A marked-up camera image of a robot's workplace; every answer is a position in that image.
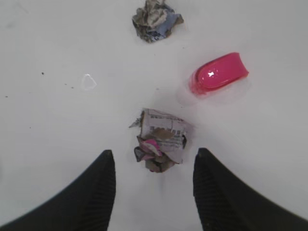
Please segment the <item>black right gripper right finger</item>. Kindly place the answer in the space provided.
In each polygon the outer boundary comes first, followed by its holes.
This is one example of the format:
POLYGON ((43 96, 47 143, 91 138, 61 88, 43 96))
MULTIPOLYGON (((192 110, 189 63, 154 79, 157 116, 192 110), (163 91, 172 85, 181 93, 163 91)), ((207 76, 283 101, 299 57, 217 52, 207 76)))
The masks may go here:
POLYGON ((193 195, 205 231, 306 231, 307 220, 249 187, 207 148, 199 148, 193 195))

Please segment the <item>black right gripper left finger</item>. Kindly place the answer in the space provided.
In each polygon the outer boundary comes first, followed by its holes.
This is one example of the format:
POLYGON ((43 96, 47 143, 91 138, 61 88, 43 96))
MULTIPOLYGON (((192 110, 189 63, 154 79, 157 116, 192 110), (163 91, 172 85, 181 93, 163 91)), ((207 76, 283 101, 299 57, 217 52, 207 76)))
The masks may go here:
POLYGON ((103 151, 69 186, 2 231, 106 231, 116 195, 115 162, 103 151))

